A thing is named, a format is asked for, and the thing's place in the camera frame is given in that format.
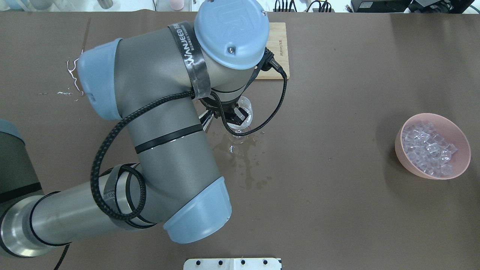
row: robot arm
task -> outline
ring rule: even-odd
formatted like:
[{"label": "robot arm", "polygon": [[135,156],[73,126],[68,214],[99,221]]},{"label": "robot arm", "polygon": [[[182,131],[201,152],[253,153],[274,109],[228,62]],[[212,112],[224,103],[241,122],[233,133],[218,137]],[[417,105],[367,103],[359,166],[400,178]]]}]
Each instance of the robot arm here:
[{"label": "robot arm", "polygon": [[[107,120],[122,119],[104,145],[128,123],[140,163],[120,165],[98,177],[108,147],[101,148],[91,183],[5,201],[2,206],[9,208],[2,209],[0,219],[2,250],[35,257],[77,239],[160,222],[172,241],[182,244],[219,230],[230,218],[231,205],[191,98],[203,98],[224,121],[241,123],[236,102],[254,79],[255,66],[256,73],[266,61],[281,69],[265,51],[268,31],[266,12],[255,0],[215,0],[201,6],[194,24],[173,24],[83,53],[78,72],[92,106]],[[171,101],[157,106],[163,99]],[[30,175],[25,186],[35,185],[38,180],[19,136],[1,126],[0,131],[2,147],[13,141],[13,153],[24,153],[17,166]],[[11,170],[15,168],[2,168],[0,184]],[[127,220],[115,218],[135,211]]]}]

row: pink object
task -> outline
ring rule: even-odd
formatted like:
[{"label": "pink object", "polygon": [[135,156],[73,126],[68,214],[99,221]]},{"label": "pink object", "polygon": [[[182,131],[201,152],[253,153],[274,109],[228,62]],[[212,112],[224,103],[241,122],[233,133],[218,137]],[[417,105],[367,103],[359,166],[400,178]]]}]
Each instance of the pink object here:
[{"label": "pink object", "polygon": [[[403,150],[403,141],[401,139],[403,129],[406,126],[423,121],[432,123],[435,126],[438,134],[440,134],[445,141],[455,145],[455,147],[458,149],[458,151],[452,155],[452,159],[450,160],[450,164],[453,165],[453,173],[451,175],[433,177],[422,172],[407,158],[407,155]],[[436,180],[452,179],[461,175],[468,168],[471,158],[470,144],[460,128],[458,128],[452,121],[446,119],[445,117],[433,113],[420,113],[414,115],[410,117],[405,124],[403,124],[395,139],[395,152],[400,163],[411,173],[423,178]]]},{"label": "pink object", "polygon": [[185,3],[183,0],[170,0],[170,7],[172,7],[175,10],[181,10]]}]

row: wooden cutting board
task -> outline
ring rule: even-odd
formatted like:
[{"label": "wooden cutting board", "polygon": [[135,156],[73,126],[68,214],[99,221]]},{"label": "wooden cutting board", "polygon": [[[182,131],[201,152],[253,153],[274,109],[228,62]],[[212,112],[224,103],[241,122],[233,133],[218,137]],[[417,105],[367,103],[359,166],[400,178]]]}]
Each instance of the wooden cutting board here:
[{"label": "wooden cutting board", "polygon": [[[270,35],[267,48],[275,54],[275,60],[283,67],[287,78],[290,78],[288,65],[287,28],[285,23],[270,23]],[[273,68],[269,71],[260,71],[257,79],[282,79],[282,76]]]}]

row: table surface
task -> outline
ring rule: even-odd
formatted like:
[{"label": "table surface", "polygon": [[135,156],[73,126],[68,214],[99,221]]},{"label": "table surface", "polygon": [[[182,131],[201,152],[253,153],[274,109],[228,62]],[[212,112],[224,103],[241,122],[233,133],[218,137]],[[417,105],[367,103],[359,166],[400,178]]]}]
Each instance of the table surface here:
[{"label": "table surface", "polygon": [[[0,118],[18,126],[46,193],[88,181],[115,124],[76,92],[66,61],[83,44],[194,16],[0,13]],[[282,108],[233,153],[220,121],[207,134],[233,207],[227,224],[188,245],[170,241],[161,225],[77,241],[62,268],[182,269],[186,258],[242,256],[282,258],[295,270],[480,268],[480,16],[269,17],[287,24],[291,78]],[[280,91],[276,80],[250,86],[253,126]],[[422,179],[397,160],[396,134],[421,112],[445,116],[466,134],[472,161],[460,177]],[[104,167],[136,160],[125,132]],[[0,268],[52,269],[60,254],[0,258]]]}]

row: round blue cap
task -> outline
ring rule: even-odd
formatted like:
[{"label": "round blue cap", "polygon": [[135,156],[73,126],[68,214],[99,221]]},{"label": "round blue cap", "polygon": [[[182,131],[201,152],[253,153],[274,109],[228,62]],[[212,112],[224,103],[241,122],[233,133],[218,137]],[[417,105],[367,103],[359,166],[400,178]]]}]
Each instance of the round blue cap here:
[{"label": "round blue cap", "polygon": [[262,59],[270,25],[267,12],[256,0],[206,0],[194,29],[208,56],[226,67],[244,70]]},{"label": "round blue cap", "polygon": [[22,142],[24,142],[24,144],[25,144],[25,141],[20,136],[20,132],[18,132],[17,127],[7,120],[0,119],[0,132],[13,135],[13,136],[21,139]]},{"label": "round blue cap", "polygon": [[120,40],[117,38],[85,51],[77,62],[82,88],[97,114],[105,120],[121,119],[113,80],[115,54]]},{"label": "round blue cap", "polygon": [[187,244],[218,231],[231,214],[225,179],[220,177],[175,213],[163,228],[173,242]]}]

